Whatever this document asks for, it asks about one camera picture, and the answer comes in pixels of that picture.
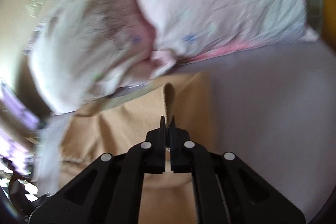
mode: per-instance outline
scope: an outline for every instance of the blue flower print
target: blue flower print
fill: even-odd
[[[134,44],[141,43],[141,41],[142,41],[142,38],[141,38],[141,37],[134,37],[134,38],[133,38],[133,42],[134,42]]]
[[[197,41],[196,35],[195,34],[188,34],[185,37],[183,37],[183,42],[195,42]]]

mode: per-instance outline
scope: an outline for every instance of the cream wall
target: cream wall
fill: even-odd
[[[0,77],[33,111],[43,115],[46,106],[34,90],[22,49],[32,30],[57,0],[47,0],[37,18],[29,15],[29,0],[0,0]]]

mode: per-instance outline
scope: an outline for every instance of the white cloth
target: white cloth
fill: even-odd
[[[154,37],[135,0],[65,0],[35,41],[29,67],[50,109],[72,112],[169,70],[175,61],[153,51]]]

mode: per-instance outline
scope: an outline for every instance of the tan fabric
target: tan fabric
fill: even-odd
[[[76,113],[61,145],[61,187],[102,153],[126,153],[144,141],[148,131],[159,127],[162,115],[168,122],[175,115],[176,125],[192,140],[212,149],[215,128],[204,73],[161,77],[151,89],[108,110],[100,111],[105,99]],[[170,167],[163,175],[147,174],[139,223],[196,223],[191,175],[173,174]]]

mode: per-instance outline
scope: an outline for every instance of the white screw head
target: white screw head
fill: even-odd
[[[192,141],[186,141],[184,143],[184,147],[186,147],[186,148],[193,148],[194,146],[195,146],[195,143],[192,142]]]
[[[227,152],[224,154],[224,159],[226,160],[234,160],[235,159],[235,154],[231,153],[231,152]]]
[[[152,147],[152,144],[150,142],[143,142],[140,146],[143,149],[149,149]]]
[[[109,161],[110,159],[112,159],[112,156],[109,153],[104,153],[103,155],[100,156],[100,159],[102,161]]]

